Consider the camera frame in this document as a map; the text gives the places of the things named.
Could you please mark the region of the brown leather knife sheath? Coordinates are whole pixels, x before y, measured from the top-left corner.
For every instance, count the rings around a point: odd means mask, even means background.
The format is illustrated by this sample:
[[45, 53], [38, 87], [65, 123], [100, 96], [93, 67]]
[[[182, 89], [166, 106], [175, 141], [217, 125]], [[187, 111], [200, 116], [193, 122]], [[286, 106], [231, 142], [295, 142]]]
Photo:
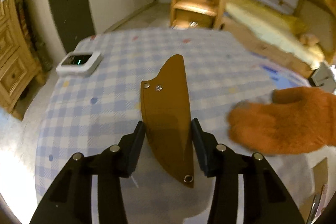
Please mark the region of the brown leather knife sheath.
[[157, 162], [172, 178], [193, 188], [191, 110], [183, 56], [171, 56], [155, 78], [142, 81], [140, 92], [142, 121]]

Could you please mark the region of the orange fuzzy glove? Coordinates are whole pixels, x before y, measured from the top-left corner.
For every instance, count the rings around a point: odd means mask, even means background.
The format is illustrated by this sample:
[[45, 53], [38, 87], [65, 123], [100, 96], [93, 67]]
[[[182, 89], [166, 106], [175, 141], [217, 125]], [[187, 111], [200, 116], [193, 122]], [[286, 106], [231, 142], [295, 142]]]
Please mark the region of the orange fuzzy glove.
[[271, 103], [240, 102], [227, 121], [229, 138], [252, 151], [310, 153], [335, 145], [335, 95], [308, 87], [274, 90]]

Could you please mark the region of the blue checkered bed cover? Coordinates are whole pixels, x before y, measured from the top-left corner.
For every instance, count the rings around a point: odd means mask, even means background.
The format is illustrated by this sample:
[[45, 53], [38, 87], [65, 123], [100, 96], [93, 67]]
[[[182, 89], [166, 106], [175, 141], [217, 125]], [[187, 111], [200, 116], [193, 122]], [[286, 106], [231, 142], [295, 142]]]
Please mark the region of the blue checkered bed cover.
[[278, 88], [230, 33], [91, 36], [89, 77], [58, 79], [32, 223], [304, 223], [301, 159], [335, 144], [335, 96]]

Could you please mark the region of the white device with display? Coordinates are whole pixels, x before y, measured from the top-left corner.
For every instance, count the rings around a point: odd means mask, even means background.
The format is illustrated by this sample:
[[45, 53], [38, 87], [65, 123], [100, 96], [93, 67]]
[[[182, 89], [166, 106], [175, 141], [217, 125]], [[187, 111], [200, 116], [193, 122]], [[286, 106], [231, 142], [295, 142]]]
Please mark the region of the white device with display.
[[65, 76], [90, 76], [101, 63], [103, 56], [99, 51], [70, 52], [56, 66], [56, 73]]

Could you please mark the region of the pine wooden cabinet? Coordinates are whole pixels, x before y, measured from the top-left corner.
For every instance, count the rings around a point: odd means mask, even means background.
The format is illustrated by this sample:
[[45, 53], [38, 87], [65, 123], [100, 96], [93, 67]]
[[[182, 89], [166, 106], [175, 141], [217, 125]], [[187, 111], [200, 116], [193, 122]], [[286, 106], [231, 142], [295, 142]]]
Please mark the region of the pine wooden cabinet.
[[32, 80], [43, 86], [46, 74], [25, 40], [15, 0], [1, 0], [1, 108], [20, 121], [18, 101]]

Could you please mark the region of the yellow bed mattress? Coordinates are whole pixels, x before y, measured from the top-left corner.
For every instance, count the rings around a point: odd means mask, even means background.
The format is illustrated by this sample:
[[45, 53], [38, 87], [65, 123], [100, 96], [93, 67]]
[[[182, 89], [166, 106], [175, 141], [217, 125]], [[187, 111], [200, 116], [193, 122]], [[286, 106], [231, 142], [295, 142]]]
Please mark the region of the yellow bed mattress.
[[280, 51], [291, 53], [311, 69], [317, 69], [325, 59], [322, 49], [310, 52], [299, 42], [300, 34], [312, 33], [298, 17], [283, 14], [257, 0], [229, 0], [226, 12], [258, 39]]

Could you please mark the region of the plush toy on bed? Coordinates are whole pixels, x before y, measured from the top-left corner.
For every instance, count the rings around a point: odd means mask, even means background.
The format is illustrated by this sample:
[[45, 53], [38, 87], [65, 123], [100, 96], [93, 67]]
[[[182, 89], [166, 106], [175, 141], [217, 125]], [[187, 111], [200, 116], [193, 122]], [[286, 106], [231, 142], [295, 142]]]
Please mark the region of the plush toy on bed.
[[318, 52], [321, 50], [319, 47], [319, 38], [317, 38], [314, 34], [300, 34], [299, 42], [310, 52]]

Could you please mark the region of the wooden bunk bed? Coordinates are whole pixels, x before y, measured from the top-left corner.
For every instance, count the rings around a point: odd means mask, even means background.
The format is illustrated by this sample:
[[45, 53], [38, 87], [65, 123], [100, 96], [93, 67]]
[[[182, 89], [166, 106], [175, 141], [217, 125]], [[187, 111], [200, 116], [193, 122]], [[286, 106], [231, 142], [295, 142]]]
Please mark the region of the wooden bunk bed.
[[303, 77], [335, 58], [335, 0], [226, 0], [222, 29]]

